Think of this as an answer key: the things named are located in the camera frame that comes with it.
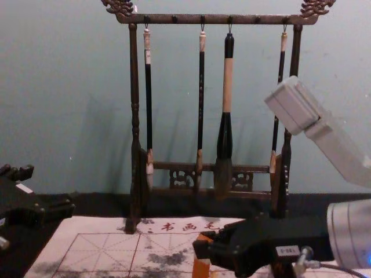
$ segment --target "calligraphy brush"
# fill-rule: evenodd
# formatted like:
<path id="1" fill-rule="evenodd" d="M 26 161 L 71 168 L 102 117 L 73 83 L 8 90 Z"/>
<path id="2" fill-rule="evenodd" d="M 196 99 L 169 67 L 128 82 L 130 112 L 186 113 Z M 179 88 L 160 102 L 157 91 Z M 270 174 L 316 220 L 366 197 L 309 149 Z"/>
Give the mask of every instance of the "calligraphy brush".
<path id="1" fill-rule="evenodd" d="M 280 84 L 282 82 L 282 78 L 283 78 L 283 68 L 285 66 L 285 51 L 286 51 L 287 40 L 288 40 L 288 34 L 286 33 L 286 28 L 284 27 L 284 31 L 281 35 L 281 53 L 280 53 L 280 57 L 279 57 L 278 84 Z M 272 153 L 271 153 L 271 163 L 270 163 L 271 181 L 273 181 L 273 179 L 274 179 L 274 173 L 275 173 L 275 169 L 276 169 L 278 123 L 279 123 L 278 118 L 276 116 L 274 116 Z"/>
<path id="2" fill-rule="evenodd" d="M 199 86 L 198 86 L 198 140 L 197 140 L 197 159 L 196 159 L 196 184 L 195 192 L 201 184 L 202 174 L 202 135 L 203 135 L 203 93 L 204 93 L 204 72 L 205 72 L 205 42 L 206 34 L 202 30 L 199 35 Z"/>
<path id="3" fill-rule="evenodd" d="M 144 61 L 146 66 L 146 105 L 147 105 L 147 182 L 153 186 L 153 152 L 152 152 L 152 86 L 151 86 L 151 33 L 144 29 Z"/>
<path id="4" fill-rule="evenodd" d="M 217 200 L 227 197 L 232 185 L 231 93 L 234 38 L 229 31 L 224 41 L 223 113 L 221 114 L 217 158 L 214 167 L 214 189 Z"/>

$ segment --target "teal wall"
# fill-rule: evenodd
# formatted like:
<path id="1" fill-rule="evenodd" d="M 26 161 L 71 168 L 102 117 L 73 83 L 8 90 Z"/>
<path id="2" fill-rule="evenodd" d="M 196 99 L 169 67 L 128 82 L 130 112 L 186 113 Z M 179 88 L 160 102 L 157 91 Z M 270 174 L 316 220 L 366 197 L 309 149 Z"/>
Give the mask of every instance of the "teal wall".
<path id="1" fill-rule="evenodd" d="M 136 1 L 142 13 L 297 13 L 301 1 Z M 35 165 L 36 192 L 129 192 L 128 28 L 100 0 L 2 0 L 0 164 Z M 304 27 L 299 77 L 371 154 L 369 1 L 337 1 Z M 193 162 L 200 27 L 150 25 L 154 156 Z M 204 161 L 216 158 L 227 26 L 206 26 Z M 234 163 L 268 164 L 281 26 L 233 26 Z M 143 26 L 138 28 L 140 140 L 146 147 Z M 285 76 L 289 73 L 292 28 Z M 279 148 L 282 145 L 282 126 Z M 292 140 L 291 192 L 370 192 L 347 184 L 305 135 Z M 256 189 L 268 176 L 256 175 Z M 157 186 L 168 177 L 156 171 Z M 203 176 L 212 186 L 212 176 Z"/>

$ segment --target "carved dragon finial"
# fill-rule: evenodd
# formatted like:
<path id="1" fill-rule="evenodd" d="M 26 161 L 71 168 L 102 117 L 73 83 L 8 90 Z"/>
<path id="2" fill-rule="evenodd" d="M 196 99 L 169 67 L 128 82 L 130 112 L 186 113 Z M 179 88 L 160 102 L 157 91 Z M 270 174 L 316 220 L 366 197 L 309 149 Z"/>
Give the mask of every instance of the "carved dragon finial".
<path id="1" fill-rule="evenodd" d="M 104 6 L 110 6 L 107 8 L 108 13 L 115 15 L 122 14 L 124 16 L 131 16 L 133 12 L 133 3 L 131 0 L 101 0 Z"/>
<path id="2" fill-rule="evenodd" d="M 326 10 L 326 6 L 332 7 L 336 0 L 304 0 L 301 4 L 303 7 L 301 11 L 301 17 L 308 18 L 312 16 L 320 16 L 327 14 L 329 10 Z"/>

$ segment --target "calligraphy brush rack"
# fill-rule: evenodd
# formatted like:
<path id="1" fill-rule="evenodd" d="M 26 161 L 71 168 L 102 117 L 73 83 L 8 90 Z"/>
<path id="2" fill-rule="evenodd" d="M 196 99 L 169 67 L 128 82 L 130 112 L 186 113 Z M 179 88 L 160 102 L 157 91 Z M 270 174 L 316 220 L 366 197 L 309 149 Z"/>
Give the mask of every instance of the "calligraphy brush rack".
<path id="1" fill-rule="evenodd" d="M 293 46 L 290 65 L 290 76 L 298 75 L 300 41 L 304 25 L 313 25 L 320 15 L 327 14 L 326 7 L 331 7 L 335 0 L 304 0 L 300 14 L 271 15 L 271 14 L 135 14 L 130 0 L 102 0 L 107 11 L 116 15 L 121 24 L 129 27 L 130 41 L 130 93 L 132 105 L 132 180 L 130 216 L 126 221 L 126 232 L 134 233 L 146 210 L 150 194 L 156 195 L 213 195 L 214 189 L 199 188 L 187 183 L 192 179 L 196 184 L 196 163 L 176 163 L 154 161 L 154 169 L 168 170 L 170 174 L 169 188 L 150 189 L 146 177 L 147 152 L 141 148 L 139 142 L 139 79 L 137 59 L 137 25 L 138 24 L 257 24 L 257 25 L 293 25 Z M 273 145 L 277 143 L 277 124 Z M 232 185 L 227 197 L 241 197 L 271 201 L 271 216 L 283 218 L 286 215 L 288 200 L 288 185 L 291 160 L 291 134 L 285 130 L 284 144 L 281 154 L 268 166 L 233 165 Z M 214 164 L 203 164 L 202 171 L 213 171 Z M 252 181 L 254 173 L 271 175 L 270 191 L 253 191 Z"/>

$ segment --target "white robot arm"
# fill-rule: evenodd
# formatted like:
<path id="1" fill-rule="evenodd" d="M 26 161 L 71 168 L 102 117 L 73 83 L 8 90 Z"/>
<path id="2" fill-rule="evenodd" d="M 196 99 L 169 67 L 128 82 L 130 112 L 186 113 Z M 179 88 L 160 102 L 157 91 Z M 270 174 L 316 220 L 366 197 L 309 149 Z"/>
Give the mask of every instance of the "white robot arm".
<path id="1" fill-rule="evenodd" d="M 346 181 L 371 188 L 371 159 L 296 76 L 281 82 L 265 102 L 293 135 L 304 131 Z M 371 200 L 331 204 L 327 221 L 338 265 L 371 268 Z"/>

